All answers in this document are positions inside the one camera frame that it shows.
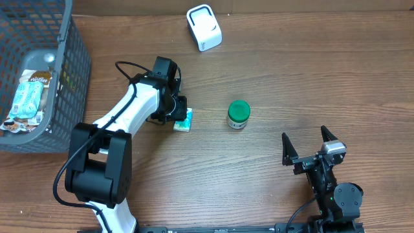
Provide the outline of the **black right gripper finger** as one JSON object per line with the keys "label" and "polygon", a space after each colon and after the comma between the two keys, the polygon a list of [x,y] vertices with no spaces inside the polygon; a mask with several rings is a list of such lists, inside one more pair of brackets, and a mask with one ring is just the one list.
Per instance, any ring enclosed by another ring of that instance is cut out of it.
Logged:
{"label": "black right gripper finger", "polygon": [[321,126],[321,135],[324,142],[334,141],[338,139],[327,129],[325,125]]}
{"label": "black right gripper finger", "polygon": [[286,133],[282,133],[281,138],[283,143],[282,165],[291,166],[293,160],[298,158],[298,153]]}

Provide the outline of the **Kleenex tissue pack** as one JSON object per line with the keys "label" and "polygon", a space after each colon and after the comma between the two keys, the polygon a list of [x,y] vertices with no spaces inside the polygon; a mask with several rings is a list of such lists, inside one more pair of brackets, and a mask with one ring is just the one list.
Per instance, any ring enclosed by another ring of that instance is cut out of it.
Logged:
{"label": "Kleenex tissue pack", "polygon": [[187,108],[186,118],[183,121],[176,121],[173,125],[174,131],[190,132],[191,122],[193,118],[193,109]]}

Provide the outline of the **green lid Knorr jar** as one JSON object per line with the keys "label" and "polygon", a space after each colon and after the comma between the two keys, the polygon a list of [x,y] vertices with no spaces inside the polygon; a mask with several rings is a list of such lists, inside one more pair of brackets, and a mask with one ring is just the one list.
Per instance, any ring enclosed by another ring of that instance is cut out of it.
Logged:
{"label": "green lid Knorr jar", "polygon": [[250,118],[250,106],[244,100],[236,100],[229,105],[227,123],[231,128],[243,129]]}

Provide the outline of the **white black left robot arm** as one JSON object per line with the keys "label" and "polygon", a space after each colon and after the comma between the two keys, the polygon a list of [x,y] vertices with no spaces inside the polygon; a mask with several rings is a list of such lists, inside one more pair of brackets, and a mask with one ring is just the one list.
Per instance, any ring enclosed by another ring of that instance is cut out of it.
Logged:
{"label": "white black left robot arm", "polygon": [[187,117],[182,76],[171,59],[157,57],[152,69],[128,76],[125,96],[92,124],[78,123],[71,133],[67,162],[57,174],[77,208],[91,209],[100,232],[138,232],[127,193],[132,179],[132,139],[144,122],[163,126]]}

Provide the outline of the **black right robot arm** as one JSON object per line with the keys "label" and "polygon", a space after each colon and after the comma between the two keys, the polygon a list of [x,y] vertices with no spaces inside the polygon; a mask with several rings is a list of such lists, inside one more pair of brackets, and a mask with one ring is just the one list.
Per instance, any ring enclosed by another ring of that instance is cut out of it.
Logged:
{"label": "black right robot arm", "polygon": [[[355,183],[337,183],[333,167],[345,159],[347,146],[335,137],[326,126],[321,127],[323,144],[314,155],[300,157],[286,133],[283,143],[282,165],[293,166],[296,175],[305,174],[314,197],[301,205],[286,223],[275,224],[276,232],[364,232],[357,223],[364,195]],[[294,223],[295,217],[316,202],[320,213],[310,216],[305,223]]]}

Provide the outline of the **white barcode scanner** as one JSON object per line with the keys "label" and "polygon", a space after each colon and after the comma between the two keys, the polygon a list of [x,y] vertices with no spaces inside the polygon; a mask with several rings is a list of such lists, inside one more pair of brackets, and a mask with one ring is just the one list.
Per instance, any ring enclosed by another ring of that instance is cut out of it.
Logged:
{"label": "white barcode scanner", "polygon": [[223,35],[212,8],[202,4],[189,9],[186,13],[188,28],[197,44],[204,52],[222,43]]}

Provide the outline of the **grey plastic mesh basket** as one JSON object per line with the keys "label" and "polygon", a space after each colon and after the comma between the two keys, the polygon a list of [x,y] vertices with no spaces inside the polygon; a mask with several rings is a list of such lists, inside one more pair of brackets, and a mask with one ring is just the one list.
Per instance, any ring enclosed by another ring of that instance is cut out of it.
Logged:
{"label": "grey plastic mesh basket", "polygon": [[46,110],[29,133],[1,132],[1,150],[61,153],[85,114],[91,58],[72,18],[71,0],[1,0],[1,121],[25,70],[50,71]]}

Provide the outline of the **teal wipes pack in basket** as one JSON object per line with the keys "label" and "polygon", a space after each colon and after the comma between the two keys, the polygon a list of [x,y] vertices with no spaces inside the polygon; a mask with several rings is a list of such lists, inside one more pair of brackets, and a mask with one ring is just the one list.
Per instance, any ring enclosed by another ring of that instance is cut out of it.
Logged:
{"label": "teal wipes pack in basket", "polygon": [[41,82],[23,82],[17,87],[8,117],[32,118],[36,115],[41,102],[43,84]]}

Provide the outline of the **brown snack pouch in basket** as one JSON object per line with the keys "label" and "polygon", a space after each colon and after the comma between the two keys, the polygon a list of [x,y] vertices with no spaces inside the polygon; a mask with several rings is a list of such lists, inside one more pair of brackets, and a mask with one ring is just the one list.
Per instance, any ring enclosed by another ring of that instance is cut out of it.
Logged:
{"label": "brown snack pouch in basket", "polygon": [[41,102],[38,112],[32,118],[11,119],[7,116],[6,120],[1,124],[1,130],[9,133],[30,133],[35,130],[41,124],[45,115],[51,80],[52,75],[50,71],[24,70],[19,79],[19,84],[23,82],[41,82],[43,84],[43,92],[41,94]]}

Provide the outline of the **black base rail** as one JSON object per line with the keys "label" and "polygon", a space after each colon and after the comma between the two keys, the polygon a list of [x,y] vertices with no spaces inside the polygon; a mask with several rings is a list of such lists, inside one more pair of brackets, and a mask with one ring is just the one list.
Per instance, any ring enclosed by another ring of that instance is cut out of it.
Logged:
{"label": "black base rail", "polygon": [[[135,232],[139,233],[285,233],[286,232],[286,223],[277,223],[274,226],[267,227],[258,227],[258,226],[249,226],[249,227],[195,227],[195,228],[166,228],[166,227],[139,227]],[[345,230],[334,230],[332,227],[328,228],[327,224],[324,226],[324,232],[356,232],[364,233],[365,229],[362,223],[356,224],[356,229],[352,230],[350,228]],[[99,233],[103,232],[102,229],[94,230],[79,230],[77,233]],[[317,232],[310,228],[306,227],[305,223],[292,223],[289,226],[289,233],[298,232]]]}

